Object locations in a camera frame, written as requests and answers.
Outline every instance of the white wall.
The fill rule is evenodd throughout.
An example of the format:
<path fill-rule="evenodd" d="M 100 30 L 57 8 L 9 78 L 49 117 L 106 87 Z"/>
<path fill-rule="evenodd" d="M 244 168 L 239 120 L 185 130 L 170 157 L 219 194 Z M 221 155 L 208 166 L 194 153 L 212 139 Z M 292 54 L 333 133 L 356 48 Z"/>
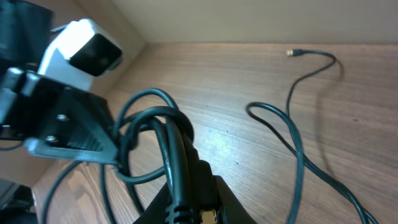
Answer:
<path fill-rule="evenodd" d="M 149 42 L 398 43 L 397 0 L 112 0 Z"/>

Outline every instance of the white device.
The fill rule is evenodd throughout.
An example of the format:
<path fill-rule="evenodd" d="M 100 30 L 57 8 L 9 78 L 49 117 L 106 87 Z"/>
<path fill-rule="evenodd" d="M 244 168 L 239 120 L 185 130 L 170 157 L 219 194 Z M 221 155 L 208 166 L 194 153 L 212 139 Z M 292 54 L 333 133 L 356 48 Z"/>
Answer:
<path fill-rule="evenodd" d="M 88 91 L 123 59 L 119 44 L 91 19 L 72 21 L 45 50 L 37 74 Z"/>

